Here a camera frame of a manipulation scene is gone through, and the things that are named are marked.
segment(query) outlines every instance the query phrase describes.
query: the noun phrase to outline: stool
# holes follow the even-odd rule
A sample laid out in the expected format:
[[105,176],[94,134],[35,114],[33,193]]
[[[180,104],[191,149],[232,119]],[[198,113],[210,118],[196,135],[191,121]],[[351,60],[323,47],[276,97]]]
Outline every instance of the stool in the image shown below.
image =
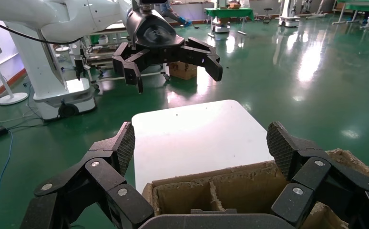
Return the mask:
[[264,8],[264,11],[266,11],[266,15],[263,17],[263,23],[269,24],[269,22],[272,21],[272,17],[269,16],[269,11],[273,10],[272,8]]

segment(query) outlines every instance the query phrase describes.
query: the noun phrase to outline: red wall trim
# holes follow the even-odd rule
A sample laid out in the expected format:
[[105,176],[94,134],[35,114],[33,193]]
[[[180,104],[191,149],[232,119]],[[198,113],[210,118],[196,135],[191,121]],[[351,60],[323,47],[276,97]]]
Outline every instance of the red wall trim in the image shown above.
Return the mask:
[[[22,78],[26,74],[26,69],[23,68],[20,72],[14,75],[11,79],[8,80],[8,85],[11,86],[14,84],[18,79]],[[0,86],[0,94],[5,91],[5,87],[2,85]]]

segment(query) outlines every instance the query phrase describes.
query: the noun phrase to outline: white panel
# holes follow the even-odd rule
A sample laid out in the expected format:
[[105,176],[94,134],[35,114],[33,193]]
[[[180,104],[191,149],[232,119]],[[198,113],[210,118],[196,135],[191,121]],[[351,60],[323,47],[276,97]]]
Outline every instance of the white panel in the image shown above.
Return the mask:
[[273,160],[266,130],[234,100],[137,114],[132,122],[139,192],[153,180]]

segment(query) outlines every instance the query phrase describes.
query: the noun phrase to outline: person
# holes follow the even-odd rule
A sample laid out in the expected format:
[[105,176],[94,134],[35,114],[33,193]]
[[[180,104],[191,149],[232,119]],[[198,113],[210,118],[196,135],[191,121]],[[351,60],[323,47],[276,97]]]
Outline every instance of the person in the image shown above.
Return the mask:
[[160,5],[161,13],[163,17],[171,18],[177,21],[180,24],[183,24],[185,27],[192,25],[191,21],[186,21],[183,17],[180,17],[175,11],[173,11],[169,1]]

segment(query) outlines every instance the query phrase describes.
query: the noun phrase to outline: black cable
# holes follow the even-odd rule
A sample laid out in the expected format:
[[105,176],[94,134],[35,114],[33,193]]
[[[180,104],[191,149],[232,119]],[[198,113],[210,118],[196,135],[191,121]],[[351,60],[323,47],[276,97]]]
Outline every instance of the black cable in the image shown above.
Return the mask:
[[19,35],[19,36],[22,36],[22,37],[25,37],[25,38],[29,38],[29,39],[34,40],[34,41],[37,41],[37,42],[46,43],[46,44],[72,44],[72,43],[75,43],[75,42],[79,41],[80,39],[82,39],[82,37],[80,37],[80,38],[78,38],[78,39],[76,39],[76,40],[74,40],[74,41],[72,41],[72,42],[49,42],[49,41],[45,41],[45,40],[41,40],[41,39],[37,39],[37,38],[35,38],[35,37],[31,37],[31,36],[29,36],[29,35],[26,35],[26,34],[24,34],[24,33],[18,32],[18,31],[16,31],[16,30],[10,29],[10,28],[8,28],[8,27],[6,27],[6,26],[3,26],[3,25],[1,25],[1,24],[0,24],[0,27],[1,27],[2,29],[4,29],[4,30],[7,30],[7,31],[12,32],[12,33],[14,33],[14,34],[17,34],[17,35]]
[[37,124],[37,125],[21,125],[21,126],[15,126],[15,127],[8,128],[8,130],[13,130],[13,129],[17,129],[17,128],[41,127],[41,126],[46,126],[46,125],[44,125],[44,124]]

